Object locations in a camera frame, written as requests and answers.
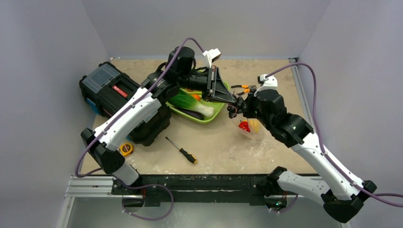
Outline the yellow pear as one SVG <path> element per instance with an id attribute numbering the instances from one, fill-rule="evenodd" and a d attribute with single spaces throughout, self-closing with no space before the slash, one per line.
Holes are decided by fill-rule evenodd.
<path id="1" fill-rule="evenodd" d="M 257 119 L 249 119 L 250 132 L 253 134 L 258 134 L 261 131 L 261 123 Z"/>

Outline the black grape bunch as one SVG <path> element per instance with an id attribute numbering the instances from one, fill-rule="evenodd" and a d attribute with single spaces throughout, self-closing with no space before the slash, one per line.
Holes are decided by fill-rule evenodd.
<path id="1" fill-rule="evenodd" d="M 235 103 L 228 104 L 227 111 L 230 119 L 237 117 L 239 114 L 242 115 L 248 110 L 248 105 L 246 104 L 243 97 L 239 96 L 236 98 Z"/>

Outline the clear zip top bag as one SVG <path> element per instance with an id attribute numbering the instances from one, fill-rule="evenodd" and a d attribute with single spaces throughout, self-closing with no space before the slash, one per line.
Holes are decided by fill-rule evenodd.
<path id="1" fill-rule="evenodd" d="M 265 135 L 265 128 L 257 119 L 237 117 L 232 119 L 236 131 L 251 140 L 260 140 Z"/>

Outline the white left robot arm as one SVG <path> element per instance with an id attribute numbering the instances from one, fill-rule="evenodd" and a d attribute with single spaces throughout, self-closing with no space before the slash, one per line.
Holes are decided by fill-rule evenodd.
<path id="1" fill-rule="evenodd" d="M 129 194 L 137 194 L 142 187 L 137 170 L 125 161 L 117 148 L 121 141 L 135 128 L 142 126 L 157 115 L 160 107 L 178 95 L 182 88 L 202 92 L 207 102 L 235 104 L 236 98 L 221 81 L 218 67 L 213 62 L 221 52 L 215 48 L 203 52 L 206 76 L 194 73 L 194 51 L 179 46 L 170 53 L 164 70 L 150 74 L 135 94 L 112 117 L 94 130 L 81 133 L 90 153 L 101 169 L 121 182 Z"/>

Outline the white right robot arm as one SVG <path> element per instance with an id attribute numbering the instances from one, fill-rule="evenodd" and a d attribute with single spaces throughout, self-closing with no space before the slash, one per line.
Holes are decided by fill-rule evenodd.
<path id="1" fill-rule="evenodd" d="M 283 167 L 267 176 L 267 195 L 291 191 L 321 205 L 340 223 L 349 222 L 374 193 L 377 186 L 351 173 L 327 149 L 321 149 L 319 136 L 300 115 L 289 113 L 284 98 L 272 89 L 248 93 L 236 99 L 237 114 L 257 119 L 280 143 L 307 161 L 321 180 L 300 176 Z"/>

